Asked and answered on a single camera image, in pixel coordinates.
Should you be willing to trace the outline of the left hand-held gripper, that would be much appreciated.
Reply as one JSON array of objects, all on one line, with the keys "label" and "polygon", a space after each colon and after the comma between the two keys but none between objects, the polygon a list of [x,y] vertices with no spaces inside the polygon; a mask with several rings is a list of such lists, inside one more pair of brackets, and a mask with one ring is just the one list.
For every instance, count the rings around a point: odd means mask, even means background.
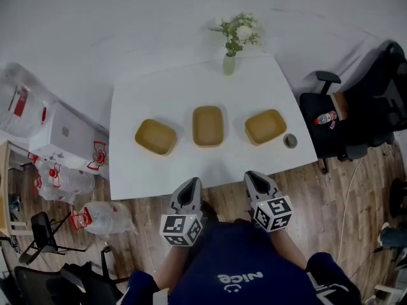
[{"label": "left hand-held gripper", "polygon": [[169,245],[192,247],[195,244],[203,230],[201,202],[202,182],[198,177],[183,182],[172,193],[170,209],[175,214],[162,215],[160,221],[160,235]]}]

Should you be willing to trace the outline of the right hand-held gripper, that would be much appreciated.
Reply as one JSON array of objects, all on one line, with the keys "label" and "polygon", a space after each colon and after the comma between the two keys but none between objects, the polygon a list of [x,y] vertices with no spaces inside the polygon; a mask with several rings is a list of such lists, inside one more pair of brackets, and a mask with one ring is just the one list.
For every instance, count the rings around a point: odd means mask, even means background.
[{"label": "right hand-held gripper", "polygon": [[273,179],[257,171],[249,170],[244,174],[247,195],[250,197],[254,215],[252,218],[267,233],[284,229],[293,214],[293,205],[289,196],[280,196]]}]

